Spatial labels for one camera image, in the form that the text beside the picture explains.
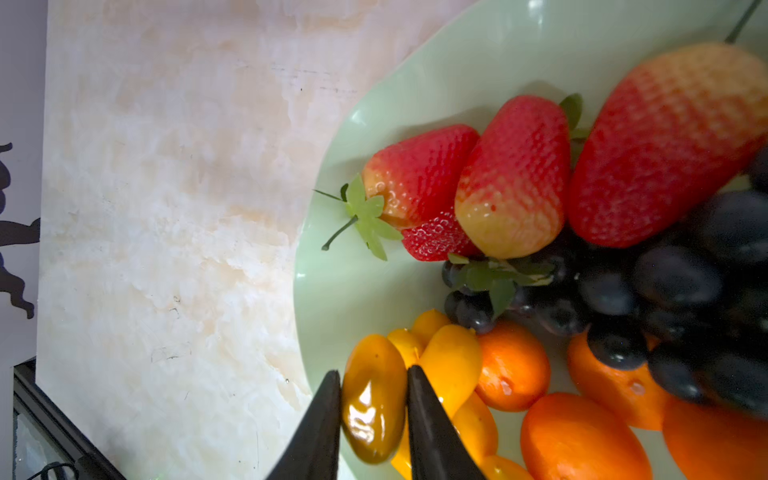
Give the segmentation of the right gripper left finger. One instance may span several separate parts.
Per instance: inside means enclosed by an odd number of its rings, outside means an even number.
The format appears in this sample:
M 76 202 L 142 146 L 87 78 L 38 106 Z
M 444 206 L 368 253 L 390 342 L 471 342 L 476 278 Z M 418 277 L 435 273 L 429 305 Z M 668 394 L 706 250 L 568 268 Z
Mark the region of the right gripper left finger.
M 341 430 L 341 379 L 328 371 L 268 480 L 336 480 Z

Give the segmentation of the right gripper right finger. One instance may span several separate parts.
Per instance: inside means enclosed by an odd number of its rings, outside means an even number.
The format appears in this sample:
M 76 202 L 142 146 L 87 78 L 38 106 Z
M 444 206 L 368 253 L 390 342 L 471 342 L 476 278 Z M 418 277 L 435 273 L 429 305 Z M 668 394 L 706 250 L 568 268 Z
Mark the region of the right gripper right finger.
M 407 414 L 413 479 L 485 478 L 419 365 L 408 369 Z

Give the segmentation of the yellow tomato cluster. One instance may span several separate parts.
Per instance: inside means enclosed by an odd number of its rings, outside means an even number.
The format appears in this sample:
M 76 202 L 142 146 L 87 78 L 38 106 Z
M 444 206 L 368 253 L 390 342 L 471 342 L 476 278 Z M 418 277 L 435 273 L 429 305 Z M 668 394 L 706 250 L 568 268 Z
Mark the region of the yellow tomato cluster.
M 418 365 L 446 414 L 453 418 L 478 384 L 482 350 L 472 331 L 451 324 L 434 334 Z
M 398 449 L 406 421 L 407 369 L 394 344 L 372 334 L 350 354 L 342 382 L 341 418 L 355 455 L 386 462 Z
M 420 341 L 423 347 L 426 347 L 441 328 L 450 324 L 451 320 L 445 314 L 432 309 L 416 318 L 410 332 Z
M 524 467 L 498 455 L 485 457 L 479 468 L 487 480 L 533 480 Z

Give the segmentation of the yellow tomato cluster bottom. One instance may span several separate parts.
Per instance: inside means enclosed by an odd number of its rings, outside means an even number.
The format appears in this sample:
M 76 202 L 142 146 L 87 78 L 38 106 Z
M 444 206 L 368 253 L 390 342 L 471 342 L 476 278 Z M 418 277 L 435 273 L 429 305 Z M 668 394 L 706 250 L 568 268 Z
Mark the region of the yellow tomato cluster bottom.
M 434 334 L 418 365 L 446 414 L 453 418 L 478 384 L 482 350 L 472 331 L 451 324 Z

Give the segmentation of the orange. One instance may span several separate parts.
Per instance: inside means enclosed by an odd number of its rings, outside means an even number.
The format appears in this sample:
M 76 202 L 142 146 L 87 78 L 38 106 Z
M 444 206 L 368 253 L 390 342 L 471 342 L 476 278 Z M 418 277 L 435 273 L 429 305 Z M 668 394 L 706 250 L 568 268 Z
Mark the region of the orange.
M 520 449 L 535 479 L 651 479 L 647 454 L 630 428 L 594 401 L 557 392 L 526 413 Z
M 587 344 L 587 334 L 573 337 L 567 347 L 567 367 L 577 390 L 620 417 L 626 424 L 661 431 L 672 395 L 652 378 L 648 366 L 625 371 L 598 361 Z
M 483 362 L 475 391 L 488 407 L 521 412 L 547 393 L 550 362 L 544 346 L 526 327 L 502 320 L 478 341 Z
M 671 401 L 662 434 L 688 479 L 765 479 L 767 422 L 738 412 Z

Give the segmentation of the small strawberry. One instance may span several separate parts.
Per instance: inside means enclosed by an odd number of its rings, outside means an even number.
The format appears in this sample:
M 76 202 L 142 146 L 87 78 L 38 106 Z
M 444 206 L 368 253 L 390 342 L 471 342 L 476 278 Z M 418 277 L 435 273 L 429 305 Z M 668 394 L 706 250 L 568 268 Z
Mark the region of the small strawberry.
M 457 220 L 487 257 L 536 253 L 564 227 L 570 174 L 564 110 L 539 96 L 514 97 L 491 120 L 462 171 Z

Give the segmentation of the dark fake grape bunch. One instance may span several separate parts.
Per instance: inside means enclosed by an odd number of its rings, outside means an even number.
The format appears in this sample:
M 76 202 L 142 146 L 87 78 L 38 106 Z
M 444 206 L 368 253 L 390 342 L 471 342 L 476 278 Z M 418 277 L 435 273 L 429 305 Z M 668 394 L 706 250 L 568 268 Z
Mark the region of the dark fake grape bunch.
M 586 160 L 571 221 L 606 260 L 542 250 L 551 283 L 516 286 L 505 307 L 557 335 L 585 333 L 609 371 L 644 367 L 682 400 L 765 417 L 767 156 L 745 190 L 725 189 L 734 170 L 696 152 Z

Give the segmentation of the light green wavy fruit bowl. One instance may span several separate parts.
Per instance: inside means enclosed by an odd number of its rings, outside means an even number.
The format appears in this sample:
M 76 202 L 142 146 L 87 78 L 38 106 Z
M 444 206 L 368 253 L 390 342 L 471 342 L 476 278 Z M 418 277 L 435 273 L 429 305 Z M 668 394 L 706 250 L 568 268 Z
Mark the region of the light green wavy fruit bowl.
M 567 220 L 571 180 L 584 144 L 605 101 L 633 68 L 700 43 L 730 44 L 767 63 L 766 3 L 481 1 L 377 84 L 330 145 L 320 170 L 318 197 L 299 244 L 294 306 L 304 366 L 315 394 L 330 370 L 339 372 L 342 390 L 348 358 L 363 338 L 372 334 L 387 338 L 401 328 L 410 331 L 419 315 L 436 309 L 451 324 L 472 331 L 477 340 L 502 320 L 523 325 L 544 346 L 550 362 L 551 379 L 544 396 L 564 392 L 588 398 L 577 390 L 567 367 L 569 341 L 582 333 L 554 334 L 535 313 L 518 313 L 504 303 L 516 286 L 551 283 L 552 267 L 535 261 L 542 250 L 562 245 L 577 260 L 606 260 L 599 246 L 580 238 Z M 322 249 L 350 220 L 335 197 L 375 153 L 455 124 L 468 125 L 481 137 L 499 109 L 521 95 L 558 104 L 568 123 L 571 174 L 566 219 L 551 244 L 514 259 L 481 252 L 480 257 L 452 255 L 447 261 L 421 262 L 401 242 L 385 241 L 387 259 L 381 260 L 350 227 L 329 250 Z M 494 455 L 527 470 L 520 431 L 529 409 L 489 409 L 498 429 Z M 647 454 L 651 479 L 688 479 L 670 455 L 662 430 L 626 425 Z M 339 455 L 358 478 L 404 479 L 390 463 L 395 453 L 380 464 L 361 461 L 344 434 L 341 418 Z

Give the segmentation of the yellow tomato front lowest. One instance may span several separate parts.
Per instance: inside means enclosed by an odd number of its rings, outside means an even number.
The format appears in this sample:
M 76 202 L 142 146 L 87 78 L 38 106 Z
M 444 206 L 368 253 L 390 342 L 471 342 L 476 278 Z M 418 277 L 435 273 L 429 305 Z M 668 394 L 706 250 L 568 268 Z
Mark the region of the yellow tomato front lowest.
M 409 424 L 405 421 L 403 435 L 398 449 L 390 461 L 393 468 L 405 479 L 412 479 Z

